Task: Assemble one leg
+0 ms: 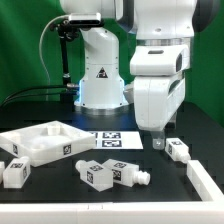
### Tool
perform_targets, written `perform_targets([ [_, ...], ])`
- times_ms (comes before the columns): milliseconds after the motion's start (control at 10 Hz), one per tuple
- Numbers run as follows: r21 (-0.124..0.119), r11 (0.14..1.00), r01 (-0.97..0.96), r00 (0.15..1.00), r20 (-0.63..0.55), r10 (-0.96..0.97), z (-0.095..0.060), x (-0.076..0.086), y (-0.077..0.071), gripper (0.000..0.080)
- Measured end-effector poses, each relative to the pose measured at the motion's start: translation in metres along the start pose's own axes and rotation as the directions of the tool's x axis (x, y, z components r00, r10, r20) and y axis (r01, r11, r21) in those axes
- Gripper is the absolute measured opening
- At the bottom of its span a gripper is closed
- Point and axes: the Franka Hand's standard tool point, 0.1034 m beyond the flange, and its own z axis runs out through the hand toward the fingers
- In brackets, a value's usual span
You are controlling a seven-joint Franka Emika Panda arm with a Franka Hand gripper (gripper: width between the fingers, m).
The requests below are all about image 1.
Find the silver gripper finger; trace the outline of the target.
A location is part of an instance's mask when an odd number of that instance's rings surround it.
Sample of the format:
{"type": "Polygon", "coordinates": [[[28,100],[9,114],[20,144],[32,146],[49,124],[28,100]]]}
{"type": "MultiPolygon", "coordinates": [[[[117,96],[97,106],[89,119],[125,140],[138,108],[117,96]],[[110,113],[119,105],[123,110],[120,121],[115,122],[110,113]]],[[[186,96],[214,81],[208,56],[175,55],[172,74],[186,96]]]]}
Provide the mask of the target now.
{"type": "Polygon", "coordinates": [[[165,147],[165,133],[163,131],[153,131],[151,136],[154,149],[163,149],[165,147]]]}

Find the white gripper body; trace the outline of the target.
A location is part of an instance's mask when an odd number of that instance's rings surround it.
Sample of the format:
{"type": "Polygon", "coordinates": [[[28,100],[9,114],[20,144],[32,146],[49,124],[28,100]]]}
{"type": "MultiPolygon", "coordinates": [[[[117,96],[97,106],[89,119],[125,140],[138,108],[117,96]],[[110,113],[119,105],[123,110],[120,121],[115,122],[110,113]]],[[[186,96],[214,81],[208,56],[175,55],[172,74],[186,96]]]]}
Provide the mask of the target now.
{"type": "Polygon", "coordinates": [[[137,76],[133,95],[138,127],[141,130],[159,132],[185,98],[185,78],[181,72],[173,76],[137,76]]]}

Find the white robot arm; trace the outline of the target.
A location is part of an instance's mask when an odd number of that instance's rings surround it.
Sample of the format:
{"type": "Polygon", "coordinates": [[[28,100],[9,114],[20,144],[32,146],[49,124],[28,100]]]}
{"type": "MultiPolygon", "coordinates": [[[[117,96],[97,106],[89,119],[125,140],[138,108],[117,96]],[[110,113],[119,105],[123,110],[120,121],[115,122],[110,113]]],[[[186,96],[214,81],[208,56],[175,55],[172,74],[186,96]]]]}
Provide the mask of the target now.
{"type": "Polygon", "coordinates": [[[134,105],[141,130],[155,149],[165,147],[164,129],[176,120],[185,97],[184,71],[191,64],[191,40],[216,17],[221,0],[60,0],[68,21],[81,28],[85,75],[79,105],[87,110],[118,106],[125,97],[134,105]],[[102,27],[111,18],[136,35],[130,60],[134,81],[118,72],[118,41],[102,27]]]}

